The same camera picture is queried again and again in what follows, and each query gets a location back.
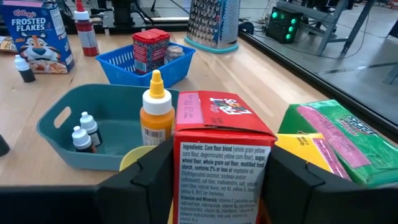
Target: blue plastic basket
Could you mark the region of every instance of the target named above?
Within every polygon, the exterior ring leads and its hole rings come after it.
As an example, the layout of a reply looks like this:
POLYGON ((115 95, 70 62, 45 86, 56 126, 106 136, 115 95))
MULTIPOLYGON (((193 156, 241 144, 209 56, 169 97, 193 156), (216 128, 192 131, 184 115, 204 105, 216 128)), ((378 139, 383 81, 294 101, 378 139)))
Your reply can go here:
MULTIPOLYGON (((195 49, 190 47, 175 43, 170 43, 170 45, 182 47, 185 55, 158 68, 162 73, 164 86, 166 88, 176 84, 188 75, 191 59, 193 53, 195 53, 195 49)), ((101 63, 110 84, 149 86, 152 72, 148 72, 145 75, 134 73, 132 49, 133 45, 128 45, 96 57, 101 63)))

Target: gray floor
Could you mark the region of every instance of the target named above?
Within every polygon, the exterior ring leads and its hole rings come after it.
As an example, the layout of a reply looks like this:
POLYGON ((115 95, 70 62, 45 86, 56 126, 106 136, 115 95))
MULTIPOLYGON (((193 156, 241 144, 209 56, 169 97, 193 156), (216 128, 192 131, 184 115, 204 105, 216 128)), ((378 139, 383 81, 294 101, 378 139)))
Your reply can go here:
MULTIPOLYGON (((239 16, 257 21, 271 13, 275 2, 276 0, 241 0, 239 16)), ((152 0, 142 0, 141 4, 143 7, 151 7, 152 3, 152 0)), ((190 5, 191 0, 157 0, 156 10, 162 17, 187 17, 190 5)), ((339 38, 349 35, 362 8, 363 5, 359 4, 353 10, 342 13, 335 33, 339 38)), ((394 85, 382 82, 393 64, 398 63, 398 39, 386 38, 397 18, 398 10, 374 6, 369 14, 366 32, 364 33, 365 22, 343 59, 337 57, 340 56, 344 43, 328 44, 323 53, 325 57, 311 55, 316 53, 321 37, 308 35, 308 32, 299 33, 297 43, 285 45, 268 39, 259 28, 256 29, 255 36, 296 64, 398 124, 398 80, 394 85)))

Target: kellogg's logo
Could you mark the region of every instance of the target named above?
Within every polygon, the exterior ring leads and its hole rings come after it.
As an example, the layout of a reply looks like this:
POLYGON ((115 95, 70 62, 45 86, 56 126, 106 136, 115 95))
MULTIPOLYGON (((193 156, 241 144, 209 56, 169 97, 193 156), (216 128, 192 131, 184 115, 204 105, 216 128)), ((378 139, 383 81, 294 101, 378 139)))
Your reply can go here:
POLYGON ((27 12, 25 9, 20 10, 16 9, 13 11, 14 16, 25 16, 27 18, 35 18, 36 17, 36 12, 27 12))
POLYGON ((218 113, 218 108, 226 114, 252 114, 252 112, 237 103, 236 100, 210 98, 210 101, 214 103, 214 105, 210 105, 210 110, 214 113, 218 113))
POLYGON ((337 122, 343 125, 345 130, 353 136, 358 136, 358 133, 377 135, 377 132, 354 116, 348 116, 346 119, 337 119, 337 122))

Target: clear jar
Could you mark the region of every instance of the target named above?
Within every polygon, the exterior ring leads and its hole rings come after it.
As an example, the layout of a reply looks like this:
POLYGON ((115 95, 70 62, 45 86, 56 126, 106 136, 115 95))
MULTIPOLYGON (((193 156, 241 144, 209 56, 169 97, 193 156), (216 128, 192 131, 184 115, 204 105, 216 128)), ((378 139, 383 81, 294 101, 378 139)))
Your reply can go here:
POLYGON ((171 61, 184 56, 184 49, 177 45, 171 45, 167 47, 166 54, 164 57, 164 64, 170 63, 171 61))

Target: cartoon tiger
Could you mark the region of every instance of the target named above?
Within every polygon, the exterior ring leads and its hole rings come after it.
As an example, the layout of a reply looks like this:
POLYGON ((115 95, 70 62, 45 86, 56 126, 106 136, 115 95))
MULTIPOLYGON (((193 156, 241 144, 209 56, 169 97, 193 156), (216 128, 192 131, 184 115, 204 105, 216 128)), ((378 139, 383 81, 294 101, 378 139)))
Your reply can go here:
POLYGON ((21 47, 21 57, 25 58, 28 62, 37 60, 60 61, 60 52, 44 41, 46 37, 44 32, 41 32, 40 35, 27 35, 25 32, 22 32, 21 36, 25 37, 25 45, 21 47))

